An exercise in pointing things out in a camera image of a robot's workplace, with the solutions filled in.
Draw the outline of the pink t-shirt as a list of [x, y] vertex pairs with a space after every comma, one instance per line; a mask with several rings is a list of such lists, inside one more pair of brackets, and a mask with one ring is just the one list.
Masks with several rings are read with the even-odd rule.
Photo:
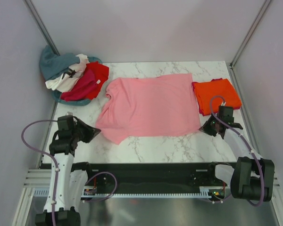
[[96, 120], [105, 138], [178, 137], [196, 132], [200, 117], [192, 74], [156, 78], [117, 78], [106, 89], [108, 102]]

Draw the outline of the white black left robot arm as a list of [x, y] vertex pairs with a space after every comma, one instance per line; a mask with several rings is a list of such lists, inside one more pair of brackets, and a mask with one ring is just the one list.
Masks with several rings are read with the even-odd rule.
[[75, 150], [79, 142], [91, 142], [101, 130], [91, 127], [75, 116], [57, 120], [58, 130], [49, 146], [51, 178], [43, 213], [37, 214], [37, 226], [79, 226], [78, 206], [84, 185], [90, 185], [94, 173], [86, 168], [73, 169]]

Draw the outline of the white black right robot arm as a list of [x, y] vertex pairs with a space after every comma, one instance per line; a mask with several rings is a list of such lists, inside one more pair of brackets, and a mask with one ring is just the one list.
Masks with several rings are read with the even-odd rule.
[[234, 122], [233, 108], [219, 106], [200, 128], [210, 136], [220, 135], [228, 144], [237, 162], [235, 166], [218, 163], [206, 175], [211, 185], [225, 182], [235, 199], [247, 200], [253, 206], [272, 199], [275, 165], [264, 159], [247, 141], [241, 124]]

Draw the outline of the crimson t-shirt in pile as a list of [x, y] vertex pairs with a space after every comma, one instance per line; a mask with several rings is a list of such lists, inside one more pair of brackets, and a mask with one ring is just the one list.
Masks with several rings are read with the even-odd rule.
[[63, 92], [60, 98], [67, 102], [85, 99], [90, 92], [96, 89], [97, 85], [94, 72], [87, 69], [72, 90], [69, 92]]

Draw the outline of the white t-shirt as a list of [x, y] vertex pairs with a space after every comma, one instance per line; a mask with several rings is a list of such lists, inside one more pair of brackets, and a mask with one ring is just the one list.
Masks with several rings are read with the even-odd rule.
[[80, 59], [80, 63], [73, 64], [68, 67], [68, 71], [62, 73], [59, 77], [45, 82], [46, 87], [59, 92], [69, 92], [74, 85], [83, 76], [86, 65], [89, 63], [88, 57], [84, 54], [76, 55]]

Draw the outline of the red t-shirt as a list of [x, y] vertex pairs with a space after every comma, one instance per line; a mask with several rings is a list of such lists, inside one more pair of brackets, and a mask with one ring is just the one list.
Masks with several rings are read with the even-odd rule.
[[109, 67], [99, 63], [98, 61], [87, 64], [87, 69], [91, 69], [95, 78], [95, 87], [87, 94], [86, 98], [95, 99], [105, 82], [109, 78]]

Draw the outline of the teal blue t-shirt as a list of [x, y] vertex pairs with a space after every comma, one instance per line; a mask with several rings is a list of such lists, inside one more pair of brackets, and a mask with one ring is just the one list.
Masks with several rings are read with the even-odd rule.
[[99, 62], [102, 64], [102, 61], [99, 58], [86, 56], [84, 54], [75, 55], [73, 53], [66, 53], [59, 56], [47, 45], [41, 53], [39, 66], [45, 81], [54, 80], [68, 72], [70, 72], [71, 78], [80, 78], [85, 69], [82, 69], [82, 72], [79, 72], [80, 69], [70, 69], [70, 66], [80, 64], [84, 59], [87, 59], [87, 62], [84, 63], [85, 65], [92, 62]]

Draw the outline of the right aluminium table rail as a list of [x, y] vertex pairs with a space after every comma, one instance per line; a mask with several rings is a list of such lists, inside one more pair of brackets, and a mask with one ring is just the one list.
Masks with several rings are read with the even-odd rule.
[[255, 133], [254, 133], [253, 125], [252, 125], [252, 122], [250, 120], [249, 113], [247, 111], [246, 103], [245, 103], [244, 98], [243, 98], [241, 87], [240, 87], [240, 85], [238, 83], [238, 80], [236, 78], [236, 75], [235, 75], [234, 70], [232, 69], [231, 65], [230, 64], [226, 64], [226, 66], [227, 66], [227, 69], [228, 69], [229, 76], [230, 76], [230, 79], [232, 81], [232, 84], [233, 84], [235, 90], [237, 91], [237, 93], [238, 93], [238, 95], [239, 95], [239, 97], [241, 99], [241, 102], [242, 102], [241, 115], [242, 115], [242, 118], [243, 118], [243, 121], [244, 121], [244, 124], [245, 124], [245, 127], [246, 127], [246, 133], [248, 135], [250, 144], [252, 145], [252, 147], [255, 148], [255, 150], [258, 153], [260, 153], [260, 149], [259, 149], [259, 146], [258, 146], [258, 143], [257, 143], [257, 140], [256, 140], [256, 136], [255, 136]]

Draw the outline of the aluminium table rail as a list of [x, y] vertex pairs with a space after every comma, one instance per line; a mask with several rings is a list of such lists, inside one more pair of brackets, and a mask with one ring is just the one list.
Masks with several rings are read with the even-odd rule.
[[[44, 134], [44, 138], [42, 140], [42, 146], [41, 146], [41, 151], [45, 152], [46, 151], [46, 145], [47, 145], [47, 142], [48, 142], [48, 139], [49, 139], [49, 136], [50, 136], [50, 130], [51, 130], [51, 126], [52, 126], [52, 122], [51, 120], [54, 119], [54, 115], [55, 115], [55, 112], [56, 112], [56, 108], [57, 108], [57, 102], [54, 101], [53, 105], [52, 105], [52, 108], [51, 108], [51, 112], [50, 112], [50, 118], [49, 118], [49, 122], [45, 122], [45, 125], [46, 125], [46, 130], [45, 130], [45, 134]], [[43, 153], [39, 153], [38, 154], [38, 161], [36, 163], [36, 168], [38, 169], [41, 164], [42, 164], [42, 160], [43, 160], [43, 156], [44, 154]]]
[[245, 127], [246, 127], [246, 133], [248, 135], [250, 144], [252, 145], [252, 147], [255, 148], [255, 150], [258, 153], [260, 153], [260, 149], [259, 149], [259, 146], [258, 146], [258, 143], [257, 143], [257, 140], [256, 140], [256, 136], [255, 136], [255, 133], [254, 133], [253, 125], [252, 125], [252, 122], [250, 120], [249, 113], [247, 111], [246, 103], [245, 103], [244, 98], [243, 98], [241, 87], [240, 87], [240, 85], [238, 83], [238, 80], [236, 78], [236, 75], [235, 75], [234, 70], [232, 69], [231, 65], [230, 64], [226, 64], [226, 66], [227, 66], [227, 69], [228, 69], [229, 76], [230, 76], [230, 79], [232, 81], [232, 84], [233, 84], [235, 90], [237, 91], [237, 93], [238, 93], [238, 95], [239, 95], [239, 97], [241, 99], [241, 102], [242, 102], [241, 115], [242, 115], [242, 118], [243, 118], [243, 121], [244, 121], [244, 124], [245, 124]]

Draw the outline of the left aluminium table rail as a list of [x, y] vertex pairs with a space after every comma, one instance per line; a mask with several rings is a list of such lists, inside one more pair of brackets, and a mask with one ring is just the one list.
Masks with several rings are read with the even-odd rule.
[[[50, 112], [50, 118], [49, 118], [49, 122], [45, 122], [45, 125], [46, 125], [46, 130], [45, 130], [45, 134], [44, 134], [44, 138], [42, 140], [42, 146], [41, 146], [41, 151], [45, 152], [46, 151], [46, 145], [47, 145], [47, 142], [48, 142], [48, 139], [49, 139], [49, 136], [50, 136], [50, 130], [51, 130], [51, 126], [52, 126], [52, 122], [51, 120], [54, 119], [54, 115], [55, 115], [55, 112], [56, 112], [56, 108], [57, 108], [57, 102], [54, 101], [53, 105], [52, 105], [52, 108], [51, 108], [51, 112]], [[38, 154], [38, 161], [36, 163], [36, 168], [38, 169], [41, 164], [42, 164], [42, 160], [43, 160], [43, 156], [44, 154], [43, 153], [39, 153]]]

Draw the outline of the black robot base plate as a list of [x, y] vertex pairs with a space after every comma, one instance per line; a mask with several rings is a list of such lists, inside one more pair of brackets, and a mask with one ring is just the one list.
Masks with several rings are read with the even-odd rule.
[[197, 192], [200, 187], [221, 188], [215, 177], [218, 162], [196, 163], [75, 163], [74, 170], [86, 168], [92, 192], [110, 194], [145, 192]]

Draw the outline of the left aluminium frame post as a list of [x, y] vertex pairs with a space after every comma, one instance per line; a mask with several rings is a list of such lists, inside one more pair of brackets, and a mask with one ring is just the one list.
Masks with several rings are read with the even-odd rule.
[[46, 25], [44, 24], [36, 6], [34, 5], [32, 0], [23, 0], [24, 4], [26, 5], [26, 7], [28, 8], [29, 12], [31, 13], [35, 23], [37, 24], [40, 32], [42, 33], [45, 41], [47, 42], [47, 44], [51, 47], [51, 49], [53, 50], [53, 52], [57, 55], [60, 55]]

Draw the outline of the aluminium frame post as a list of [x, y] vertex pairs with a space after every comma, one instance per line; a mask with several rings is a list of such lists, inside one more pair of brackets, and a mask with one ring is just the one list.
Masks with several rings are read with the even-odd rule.
[[53, 52], [57, 55], [60, 55], [46, 25], [44, 24], [36, 6], [34, 5], [32, 0], [23, 0], [24, 4], [26, 5], [26, 7], [28, 8], [29, 12], [31, 13], [35, 23], [37, 24], [40, 32], [42, 33], [45, 41], [47, 42], [47, 44], [51, 47], [51, 49], [53, 50]]
[[265, 14], [267, 13], [268, 9], [270, 8], [273, 0], [265, 0], [261, 5], [258, 13], [255, 16], [250, 28], [248, 29], [241, 45], [239, 46], [237, 52], [235, 53], [232, 61], [228, 64], [230, 69], [233, 70], [235, 65], [238, 63], [241, 55], [243, 54], [244, 50], [246, 49], [248, 43], [250, 42], [251, 38], [253, 37], [254, 33], [256, 32], [257, 28], [259, 27], [261, 21], [263, 20]]

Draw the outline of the right aluminium frame post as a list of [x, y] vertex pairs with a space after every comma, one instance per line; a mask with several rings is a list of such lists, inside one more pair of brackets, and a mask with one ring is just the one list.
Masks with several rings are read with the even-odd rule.
[[235, 65], [238, 63], [241, 55], [243, 54], [244, 50], [246, 49], [248, 43], [250, 42], [251, 38], [253, 37], [254, 33], [256, 32], [257, 28], [259, 27], [261, 21], [263, 20], [265, 14], [267, 13], [268, 9], [270, 8], [273, 0], [265, 0], [261, 5], [258, 13], [255, 16], [250, 28], [248, 29], [241, 45], [239, 46], [237, 52], [235, 53], [232, 61], [228, 64], [230, 69], [233, 70]]

